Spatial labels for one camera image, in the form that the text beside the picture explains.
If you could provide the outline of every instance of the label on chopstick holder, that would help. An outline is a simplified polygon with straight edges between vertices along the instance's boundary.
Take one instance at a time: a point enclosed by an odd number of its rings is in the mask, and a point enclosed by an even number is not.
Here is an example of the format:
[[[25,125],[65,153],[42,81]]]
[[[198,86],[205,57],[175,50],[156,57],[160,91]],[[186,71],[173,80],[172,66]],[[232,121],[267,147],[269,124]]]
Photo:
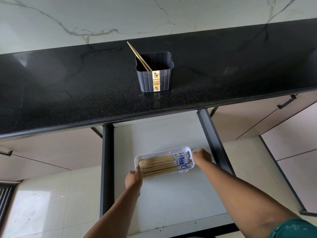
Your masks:
[[[153,91],[160,91],[160,82],[159,82],[159,71],[152,71],[152,79],[153,79]]]

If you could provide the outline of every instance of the chopstick bundle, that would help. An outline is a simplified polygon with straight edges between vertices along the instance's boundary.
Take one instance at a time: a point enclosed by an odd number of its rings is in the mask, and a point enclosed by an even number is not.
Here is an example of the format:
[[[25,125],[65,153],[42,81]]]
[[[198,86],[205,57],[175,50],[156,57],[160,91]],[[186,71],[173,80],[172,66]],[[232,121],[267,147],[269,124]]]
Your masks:
[[[132,51],[134,52],[135,56],[139,59],[140,63],[143,65],[146,71],[152,71],[152,69],[149,67],[149,65],[145,62],[145,60],[141,57],[141,55],[137,52],[137,50],[132,47],[132,45],[127,42]]]
[[[193,163],[189,152],[161,156],[153,159],[140,160],[139,165],[144,178],[190,168]]]

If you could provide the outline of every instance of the person's left hand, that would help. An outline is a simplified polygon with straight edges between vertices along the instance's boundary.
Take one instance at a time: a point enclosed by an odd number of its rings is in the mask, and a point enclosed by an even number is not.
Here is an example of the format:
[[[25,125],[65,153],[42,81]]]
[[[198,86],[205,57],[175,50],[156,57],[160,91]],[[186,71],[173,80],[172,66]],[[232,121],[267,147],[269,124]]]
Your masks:
[[[125,188],[136,186],[137,188],[141,189],[143,178],[141,174],[141,168],[139,165],[137,165],[136,170],[131,170],[127,174],[127,176],[125,177],[124,183],[125,183]]]

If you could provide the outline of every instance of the forearm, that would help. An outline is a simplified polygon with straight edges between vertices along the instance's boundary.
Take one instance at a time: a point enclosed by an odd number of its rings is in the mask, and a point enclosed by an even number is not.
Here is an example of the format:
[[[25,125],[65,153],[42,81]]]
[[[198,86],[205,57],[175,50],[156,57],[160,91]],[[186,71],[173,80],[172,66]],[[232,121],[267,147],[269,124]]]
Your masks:
[[[246,237],[266,237],[279,223],[299,218],[266,193],[216,164],[204,160],[199,166]]]
[[[126,237],[139,192],[137,185],[127,188],[84,238]]]

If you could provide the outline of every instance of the open drawer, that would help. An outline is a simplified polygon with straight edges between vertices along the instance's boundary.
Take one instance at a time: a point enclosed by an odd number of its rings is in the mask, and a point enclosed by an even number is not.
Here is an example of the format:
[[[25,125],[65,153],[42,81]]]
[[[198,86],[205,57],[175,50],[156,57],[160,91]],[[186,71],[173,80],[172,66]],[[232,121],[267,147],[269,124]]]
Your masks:
[[[204,148],[234,175],[207,109],[106,125],[103,129],[102,216],[125,190],[137,155]],[[128,237],[173,237],[233,221],[199,167],[143,181]]]

